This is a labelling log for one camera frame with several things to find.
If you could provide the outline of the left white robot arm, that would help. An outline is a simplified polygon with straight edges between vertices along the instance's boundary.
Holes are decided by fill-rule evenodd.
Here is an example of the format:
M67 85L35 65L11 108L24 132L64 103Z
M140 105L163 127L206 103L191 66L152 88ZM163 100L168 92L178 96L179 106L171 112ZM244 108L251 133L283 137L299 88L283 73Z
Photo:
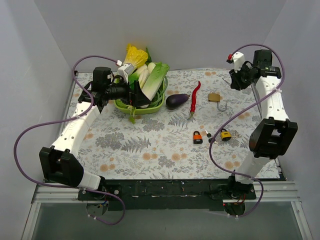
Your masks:
M109 67L96 67L93 79L87 83L78 98L73 120L69 121L51 147L39 152L44 178L48 181L74 188L89 189L95 200L106 196L102 177L84 170L77 159L80 146L89 128L110 100L122 100L126 104L140 107L151 101L144 95L138 81L129 84L129 75L134 67L125 63L113 76Z

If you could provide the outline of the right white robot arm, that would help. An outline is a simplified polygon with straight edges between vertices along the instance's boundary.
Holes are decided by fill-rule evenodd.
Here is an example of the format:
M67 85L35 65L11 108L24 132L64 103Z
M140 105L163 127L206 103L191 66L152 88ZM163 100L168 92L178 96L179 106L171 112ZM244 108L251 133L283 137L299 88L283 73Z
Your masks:
M279 67L273 66L270 50L254 52L253 62L245 60L241 52L228 57L234 65L229 72L231 88L243 90L254 85L261 108L261 122L249 138L249 153L237 170L228 178L227 195L237 199L253 192L253 178L270 161L283 156L298 131L297 123L290 121L283 104L282 93L278 88L282 74Z

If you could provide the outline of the orange padlock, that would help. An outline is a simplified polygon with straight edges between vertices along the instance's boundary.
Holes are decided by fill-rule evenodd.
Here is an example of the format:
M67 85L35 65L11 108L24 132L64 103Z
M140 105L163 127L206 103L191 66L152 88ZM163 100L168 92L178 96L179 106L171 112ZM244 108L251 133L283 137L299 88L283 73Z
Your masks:
M193 144L198 145L198 144L202 144L203 143L203 138L200 134L199 131L194 131L193 132Z

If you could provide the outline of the yellow padlock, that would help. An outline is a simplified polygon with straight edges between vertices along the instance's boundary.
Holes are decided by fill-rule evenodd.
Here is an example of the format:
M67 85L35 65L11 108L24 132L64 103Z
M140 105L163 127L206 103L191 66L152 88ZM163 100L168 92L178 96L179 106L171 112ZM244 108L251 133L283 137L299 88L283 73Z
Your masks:
M223 142L229 141L232 138L232 135L229 131L227 131L225 128L223 128L220 131L220 138Z

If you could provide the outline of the brass padlock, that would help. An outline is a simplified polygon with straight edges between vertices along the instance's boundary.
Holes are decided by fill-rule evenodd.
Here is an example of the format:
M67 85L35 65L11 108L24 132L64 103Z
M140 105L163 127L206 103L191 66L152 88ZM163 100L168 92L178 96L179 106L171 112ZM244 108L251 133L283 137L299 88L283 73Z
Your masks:
M209 93L207 100L211 103L216 103L219 112L225 112L228 108L227 103L224 106L221 105L221 96L218 93Z

